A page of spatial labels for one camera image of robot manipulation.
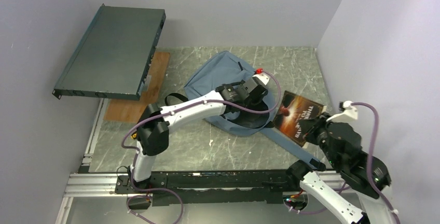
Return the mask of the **brown wooden board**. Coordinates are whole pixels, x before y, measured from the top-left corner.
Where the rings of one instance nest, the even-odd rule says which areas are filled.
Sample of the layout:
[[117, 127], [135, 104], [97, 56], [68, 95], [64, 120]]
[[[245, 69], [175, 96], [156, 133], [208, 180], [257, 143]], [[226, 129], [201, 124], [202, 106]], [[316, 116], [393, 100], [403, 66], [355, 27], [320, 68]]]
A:
[[145, 85], [141, 88], [139, 100], [112, 99], [107, 107], [104, 120], [137, 123], [146, 106], [158, 100], [170, 60], [170, 53], [155, 52]]

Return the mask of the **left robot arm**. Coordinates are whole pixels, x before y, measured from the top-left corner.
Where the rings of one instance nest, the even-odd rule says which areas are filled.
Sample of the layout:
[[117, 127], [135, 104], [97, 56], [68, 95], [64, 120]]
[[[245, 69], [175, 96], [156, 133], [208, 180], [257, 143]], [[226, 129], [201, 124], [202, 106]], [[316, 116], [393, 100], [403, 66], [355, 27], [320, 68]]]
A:
[[130, 131], [136, 135], [137, 144], [136, 158], [129, 168], [129, 187], [137, 193], [148, 188], [156, 156], [168, 148], [170, 134], [189, 123], [205, 119], [227, 132], [244, 136], [264, 128], [271, 113], [265, 100], [269, 80], [266, 74], [256, 74], [177, 105], [148, 105]]

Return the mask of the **dark cover book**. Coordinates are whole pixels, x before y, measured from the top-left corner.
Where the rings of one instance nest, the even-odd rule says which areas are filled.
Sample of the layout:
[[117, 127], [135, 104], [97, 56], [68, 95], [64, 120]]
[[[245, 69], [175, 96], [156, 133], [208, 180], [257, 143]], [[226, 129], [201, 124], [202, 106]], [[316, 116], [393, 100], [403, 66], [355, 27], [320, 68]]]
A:
[[284, 91], [281, 105], [273, 120], [274, 126], [300, 147], [306, 147], [302, 138], [300, 120], [313, 119], [327, 109], [327, 106], [301, 95]]

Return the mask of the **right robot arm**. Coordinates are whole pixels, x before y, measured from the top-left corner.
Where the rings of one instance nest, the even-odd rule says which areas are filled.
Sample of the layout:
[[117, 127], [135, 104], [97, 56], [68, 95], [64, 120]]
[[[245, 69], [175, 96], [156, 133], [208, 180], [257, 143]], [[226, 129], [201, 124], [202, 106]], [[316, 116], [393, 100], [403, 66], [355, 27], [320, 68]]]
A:
[[333, 189], [319, 176], [322, 166], [297, 161], [286, 171], [287, 186], [313, 196], [341, 223], [400, 223], [389, 199], [391, 176], [386, 165], [363, 151], [361, 136], [351, 125], [330, 118], [323, 113], [300, 120], [299, 126], [305, 141], [324, 152], [343, 185]]

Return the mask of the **blue backpack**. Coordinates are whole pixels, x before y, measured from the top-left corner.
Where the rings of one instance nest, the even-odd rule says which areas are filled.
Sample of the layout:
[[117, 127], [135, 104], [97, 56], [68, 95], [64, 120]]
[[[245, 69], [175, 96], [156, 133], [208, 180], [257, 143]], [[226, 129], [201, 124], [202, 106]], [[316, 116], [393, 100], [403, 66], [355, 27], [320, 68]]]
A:
[[216, 91], [222, 100], [241, 105], [246, 110], [228, 105], [224, 114], [208, 117], [207, 122], [236, 136], [260, 133], [312, 168], [324, 169], [324, 163], [318, 158], [275, 129], [272, 121], [278, 100], [257, 75], [249, 63], [229, 51], [222, 51], [195, 71], [183, 87], [184, 95], [171, 93], [171, 96], [187, 102]]

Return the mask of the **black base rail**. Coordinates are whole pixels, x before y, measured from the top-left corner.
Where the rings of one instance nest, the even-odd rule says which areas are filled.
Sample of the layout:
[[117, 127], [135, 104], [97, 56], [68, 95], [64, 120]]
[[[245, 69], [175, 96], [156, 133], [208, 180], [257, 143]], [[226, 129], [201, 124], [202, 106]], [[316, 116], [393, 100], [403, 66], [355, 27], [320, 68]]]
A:
[[156, 171], [141, 187], [150, 190], [153, 206], [307, 199], [286, 170]]

